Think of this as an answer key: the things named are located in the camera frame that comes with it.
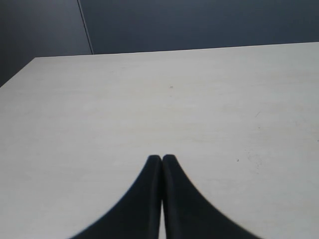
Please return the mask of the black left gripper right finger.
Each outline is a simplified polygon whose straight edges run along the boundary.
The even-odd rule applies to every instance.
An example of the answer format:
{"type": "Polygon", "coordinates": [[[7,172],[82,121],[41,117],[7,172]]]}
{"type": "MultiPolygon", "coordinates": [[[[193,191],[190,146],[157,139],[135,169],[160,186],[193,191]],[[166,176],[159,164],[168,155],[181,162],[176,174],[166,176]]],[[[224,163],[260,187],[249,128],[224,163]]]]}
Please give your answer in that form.
{"type": "Polygon", "coordinates": [[[163,210],[168,239],[257,239],[219,212],[189,180],[177,158],[162,159],[163,210]]]}

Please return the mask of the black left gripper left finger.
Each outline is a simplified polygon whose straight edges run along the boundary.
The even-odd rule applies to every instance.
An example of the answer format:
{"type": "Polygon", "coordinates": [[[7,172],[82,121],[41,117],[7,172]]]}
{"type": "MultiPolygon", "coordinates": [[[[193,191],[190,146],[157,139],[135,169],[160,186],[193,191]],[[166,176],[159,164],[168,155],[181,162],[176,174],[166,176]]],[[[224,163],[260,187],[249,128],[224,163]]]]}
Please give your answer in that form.
{"type": "Polygon", "coordinates": [[[163,193],[162,160],[150,155],[124,196],[74,239],[157,239],[163,193]]]}

